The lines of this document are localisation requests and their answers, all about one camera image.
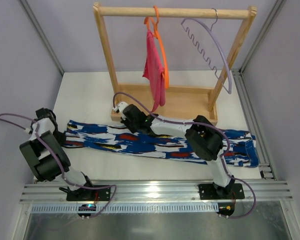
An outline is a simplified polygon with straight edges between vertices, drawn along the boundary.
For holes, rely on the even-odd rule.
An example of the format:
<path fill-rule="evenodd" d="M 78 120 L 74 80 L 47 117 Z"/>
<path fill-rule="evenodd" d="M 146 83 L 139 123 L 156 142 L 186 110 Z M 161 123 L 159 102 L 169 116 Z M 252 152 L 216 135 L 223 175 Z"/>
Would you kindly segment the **blue white patterned trousers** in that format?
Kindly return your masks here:
<path fill-rule="evenodd" d="M 259 166 L 256 138 L 249 131 L 225 129 L 229 141 L 223 142 L 224 160 L 234 167 Z M 186 139 L 132 133 L 124 124 L 88 124 L 70 120 L 65 131 L 67 149 L 91 148 L 138 157 L 207 164 L 192 150 Z"/>

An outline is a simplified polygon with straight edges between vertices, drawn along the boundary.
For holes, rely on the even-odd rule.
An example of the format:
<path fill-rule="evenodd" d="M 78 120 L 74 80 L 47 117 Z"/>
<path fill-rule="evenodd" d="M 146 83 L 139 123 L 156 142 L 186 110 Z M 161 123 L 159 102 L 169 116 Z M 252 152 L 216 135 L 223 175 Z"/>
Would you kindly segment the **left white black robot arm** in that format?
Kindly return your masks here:
<path fill-rule="evenodd" d="M 91 180 L 71 166 L 63 150 L 66 135 L 59 131 L 56 115 L 48 108 L 38 109 L 35 114 L 30 138 L 19 146 L 35 178 L 40 182 L 63 181 L 67 185 L 63 191 L 75 195 L 91 190 Z"/>

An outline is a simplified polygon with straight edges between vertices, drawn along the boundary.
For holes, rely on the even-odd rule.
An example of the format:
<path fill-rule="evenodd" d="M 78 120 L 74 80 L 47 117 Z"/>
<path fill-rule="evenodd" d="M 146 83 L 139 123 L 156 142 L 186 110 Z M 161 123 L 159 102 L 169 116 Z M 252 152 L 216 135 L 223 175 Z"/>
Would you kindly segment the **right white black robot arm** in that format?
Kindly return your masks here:
<path fill-rule="evenodd" d="M 156 137 L 166 135 L 187 140 L 194 153 L 207 162 L 216 194 L 222 199 L 233 194 L 235 179 L 223 159 L 223 139 L 226 136 L 207 118 L 199 115 L 194 120 L 179 122 L 153 113 L 146 115 L 137 106 L 125 101 L 115 104 L 113 111 L 120 114 L 121 122 L 132 133 Z"/>

